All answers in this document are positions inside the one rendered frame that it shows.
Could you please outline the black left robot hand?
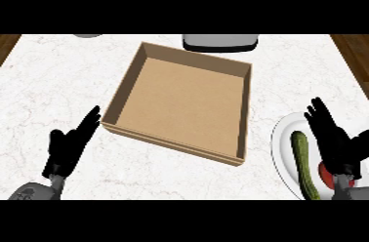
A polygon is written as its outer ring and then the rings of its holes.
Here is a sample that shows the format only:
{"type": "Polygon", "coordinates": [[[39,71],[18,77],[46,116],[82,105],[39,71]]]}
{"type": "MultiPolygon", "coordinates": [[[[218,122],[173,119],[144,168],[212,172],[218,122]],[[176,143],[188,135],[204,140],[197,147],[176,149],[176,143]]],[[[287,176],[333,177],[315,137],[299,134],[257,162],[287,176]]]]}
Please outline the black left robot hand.
{"type": "Polygon", "coordinates": [[[99,126],[99,106],[86,115],[79,127],[68,133],[55,129],[49,135],[49,158],[42,175],[68,178],[76,170],[80,158],[99,126]]]}

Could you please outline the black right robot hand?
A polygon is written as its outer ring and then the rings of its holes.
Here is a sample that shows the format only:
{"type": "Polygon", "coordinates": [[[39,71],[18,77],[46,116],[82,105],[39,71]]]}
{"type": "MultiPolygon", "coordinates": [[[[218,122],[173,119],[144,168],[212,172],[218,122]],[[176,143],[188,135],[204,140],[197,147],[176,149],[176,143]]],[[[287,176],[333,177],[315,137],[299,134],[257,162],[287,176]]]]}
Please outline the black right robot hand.
{"type": "Polygon", "coordinates": [[[312,99],[305,117],[316,137],[327,170],[333,175],[347,175],[353,180],[361,180],[361,162],[369,158],[369,129],[352,138],[337,125],[321,98],[312,99]]]}

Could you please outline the long green squash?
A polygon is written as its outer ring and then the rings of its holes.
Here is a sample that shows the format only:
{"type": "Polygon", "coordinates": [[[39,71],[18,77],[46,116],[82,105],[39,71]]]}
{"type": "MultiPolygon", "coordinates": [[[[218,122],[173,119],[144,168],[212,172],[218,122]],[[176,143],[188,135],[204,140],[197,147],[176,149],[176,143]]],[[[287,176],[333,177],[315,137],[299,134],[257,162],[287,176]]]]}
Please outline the long green squash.
{"type": "Polygon", "coordinates": [[[302,131],[294,131],[290,140],[299,174],[300,191],[306,200],[319,200],[321,194],[311,175],[308,137],[302,131]]]}

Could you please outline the white plate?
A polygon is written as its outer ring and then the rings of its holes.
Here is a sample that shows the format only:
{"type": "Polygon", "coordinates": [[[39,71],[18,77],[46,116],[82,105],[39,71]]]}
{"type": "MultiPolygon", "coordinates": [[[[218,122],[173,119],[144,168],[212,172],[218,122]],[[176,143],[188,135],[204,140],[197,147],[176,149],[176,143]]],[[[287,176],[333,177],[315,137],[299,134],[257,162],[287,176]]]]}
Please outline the white plate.
{"type": "Polygon", "coordinates": [[[288,114],[277,123],[272,134],[272,155],[280,177],[299,199],[305,199],[299,183],[299,171],[291,147],[291,134],[300,131],[309,141],[309,166],[311,177],[316,186],[321,199],[331,200],[336,191],[327,187],[319,175],[319,164],[322,161],[316,138],[303,112],[288,114]]]}

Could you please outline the brown cardboard box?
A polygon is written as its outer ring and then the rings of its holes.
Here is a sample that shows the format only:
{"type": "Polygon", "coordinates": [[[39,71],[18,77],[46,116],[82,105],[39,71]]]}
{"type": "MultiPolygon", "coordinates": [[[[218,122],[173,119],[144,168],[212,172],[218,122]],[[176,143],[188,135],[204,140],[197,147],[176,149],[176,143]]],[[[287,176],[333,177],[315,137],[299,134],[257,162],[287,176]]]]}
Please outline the brown cardboard box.
{"type": "Polygon", "coordinates": [[[101,124],[215,161],[246,162],[253,64],[145,42],[101,124]]]}

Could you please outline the red tomato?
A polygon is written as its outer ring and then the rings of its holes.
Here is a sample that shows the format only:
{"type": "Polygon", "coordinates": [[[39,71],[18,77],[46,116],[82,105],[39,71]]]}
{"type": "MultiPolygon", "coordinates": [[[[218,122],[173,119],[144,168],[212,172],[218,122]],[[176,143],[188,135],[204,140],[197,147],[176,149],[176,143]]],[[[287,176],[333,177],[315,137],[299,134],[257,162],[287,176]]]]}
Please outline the red tomato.
{"type": "Polygon", "coordinates": [[[346,180],[343,186],[355,187],[355,179],[349,175],[333,175],[324,163],[319,164],[319,176],[330,189],[336,188],[336,180],[346,180]]]}

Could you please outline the grey and black appliance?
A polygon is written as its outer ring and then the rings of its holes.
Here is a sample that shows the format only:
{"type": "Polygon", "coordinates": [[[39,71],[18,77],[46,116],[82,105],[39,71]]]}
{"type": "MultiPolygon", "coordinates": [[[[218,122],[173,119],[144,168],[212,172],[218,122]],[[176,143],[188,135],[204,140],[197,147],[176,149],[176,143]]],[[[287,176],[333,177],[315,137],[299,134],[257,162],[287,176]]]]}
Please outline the grey and black appliance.
{"type": "Polygon", "coordinates": [[[201,53],[249,52],[259,45],[259,34],[185,34],[184,48],[201,53]]]}

